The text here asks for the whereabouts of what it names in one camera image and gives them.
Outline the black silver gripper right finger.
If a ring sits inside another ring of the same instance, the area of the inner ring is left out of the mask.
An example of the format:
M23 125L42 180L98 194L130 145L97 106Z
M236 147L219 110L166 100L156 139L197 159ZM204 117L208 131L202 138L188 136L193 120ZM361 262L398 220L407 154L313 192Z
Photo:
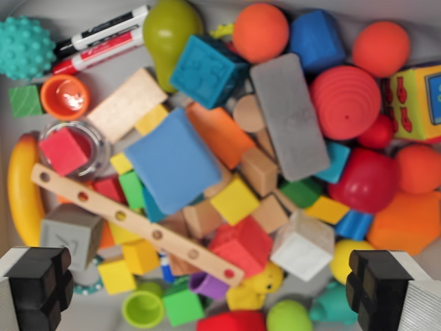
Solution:
M346 295L362 330L439 330L440 282L405 251L353 250Z

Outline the black silver gripper left finger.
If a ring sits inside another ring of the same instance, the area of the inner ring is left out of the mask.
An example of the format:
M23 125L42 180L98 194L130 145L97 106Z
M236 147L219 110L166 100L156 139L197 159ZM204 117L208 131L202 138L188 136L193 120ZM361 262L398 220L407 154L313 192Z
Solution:
M1 257L1 329L56 330L72 300L67 248L13 247Z

